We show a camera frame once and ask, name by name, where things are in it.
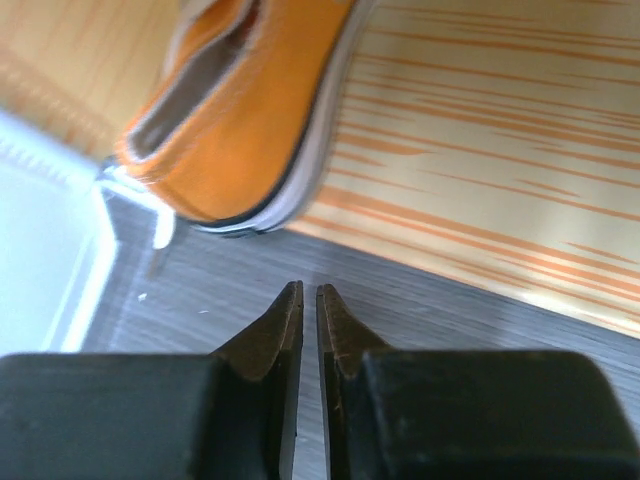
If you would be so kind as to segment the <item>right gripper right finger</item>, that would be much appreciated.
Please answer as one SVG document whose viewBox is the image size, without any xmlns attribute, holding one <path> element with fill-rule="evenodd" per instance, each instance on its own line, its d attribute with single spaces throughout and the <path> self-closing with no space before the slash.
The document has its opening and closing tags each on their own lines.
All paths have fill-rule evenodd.
<svg viewBox="0 0 640 480">
<path fill-rule="evenodd" d="M 635 479 L 608 379 L 563 350 L 402 350 L 316 294 L 332 479 Z"/>
</svg>

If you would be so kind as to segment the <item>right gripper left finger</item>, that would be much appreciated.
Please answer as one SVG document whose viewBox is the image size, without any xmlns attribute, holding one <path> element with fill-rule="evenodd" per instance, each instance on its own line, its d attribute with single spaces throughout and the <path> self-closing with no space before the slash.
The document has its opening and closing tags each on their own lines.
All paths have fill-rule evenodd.
<svg viewBox="0 0 640 480">
<path fill-rule="evenodd" d="M 208 354 L 1 360 L 5 479 L 288 479 L 303 286 Z"/>
</svg>

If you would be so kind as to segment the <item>orange sneaker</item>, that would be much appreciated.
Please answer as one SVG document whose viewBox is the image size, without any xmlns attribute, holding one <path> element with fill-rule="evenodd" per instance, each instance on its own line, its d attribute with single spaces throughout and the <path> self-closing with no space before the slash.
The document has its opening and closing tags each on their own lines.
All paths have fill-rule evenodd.
<svg viewBox="0 0 640 480">
<path fill-rule="evenodd" d="M 162 76 L 115 146 L 127 174 L 213 234 L 294 219 L 323 176 L 370 1 L 183 1 Z"/>
</svg>

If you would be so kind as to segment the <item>white cabinet door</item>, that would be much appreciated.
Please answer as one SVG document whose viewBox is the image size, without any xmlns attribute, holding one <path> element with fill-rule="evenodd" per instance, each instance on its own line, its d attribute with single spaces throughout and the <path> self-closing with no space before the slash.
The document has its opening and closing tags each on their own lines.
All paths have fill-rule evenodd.
<svg viewBox="0 0 640 480">
<path fill-rule="evenodd" d="M 173 210 L 123 168 L 100 166 L 1 113 L 1 353 L 77 352 L 118 251 L 106 197 L 156 216 L 154 250 L 174 235 Z"/>
</svg>

